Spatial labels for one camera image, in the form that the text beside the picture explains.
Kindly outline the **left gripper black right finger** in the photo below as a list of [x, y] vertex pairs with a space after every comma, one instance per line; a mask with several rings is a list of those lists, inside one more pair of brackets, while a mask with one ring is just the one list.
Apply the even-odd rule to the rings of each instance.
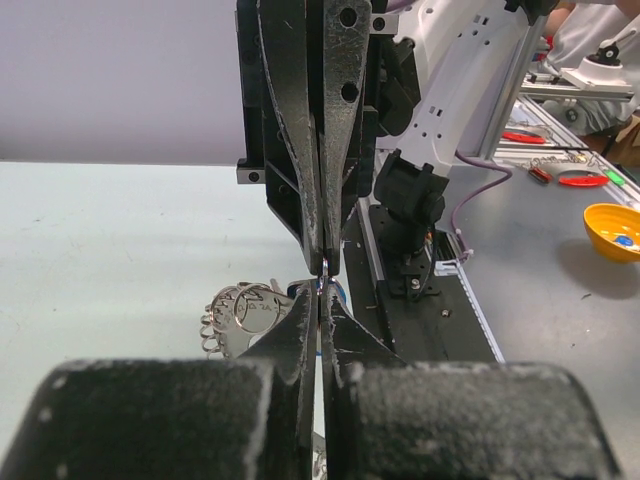
[[332, 479], [619, 479], [582, 384], [550, 364], [409, 363], [319, 297]]

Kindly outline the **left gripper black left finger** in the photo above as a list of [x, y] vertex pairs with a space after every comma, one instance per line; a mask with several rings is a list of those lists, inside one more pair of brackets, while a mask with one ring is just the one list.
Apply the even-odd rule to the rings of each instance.
[[36, 390], [5, 479], [308, 479], [319, 299], [234, 360], [76, 360]]

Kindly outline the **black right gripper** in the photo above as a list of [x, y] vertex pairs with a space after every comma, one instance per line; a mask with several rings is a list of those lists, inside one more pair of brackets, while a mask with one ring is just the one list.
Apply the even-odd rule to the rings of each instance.
[[384, 1], [240, 1], [235, 20], [246, 155], [309, 272], [340, 271], [344, 227], [372, 188], [395, 27]]

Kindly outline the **silver disc keyring organiser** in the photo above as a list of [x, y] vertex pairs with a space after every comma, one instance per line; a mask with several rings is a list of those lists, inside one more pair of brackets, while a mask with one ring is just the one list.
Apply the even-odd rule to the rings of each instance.
[[272, 279], [221, 289], [200, 317], [200, 347], [206, 359], [234, 359], [246, 352], [286, 317], [304, 284], [293, 282], [282, 290]]

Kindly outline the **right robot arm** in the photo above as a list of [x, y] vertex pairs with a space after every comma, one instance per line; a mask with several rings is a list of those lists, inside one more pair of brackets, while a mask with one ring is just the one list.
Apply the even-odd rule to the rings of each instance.
[[318, 290], [344, 226], [375, 195], [424, 250], [443, 175], [497, 70], [550, 1], [240, 1], [246, 155], [238, 178], [298, 242]]

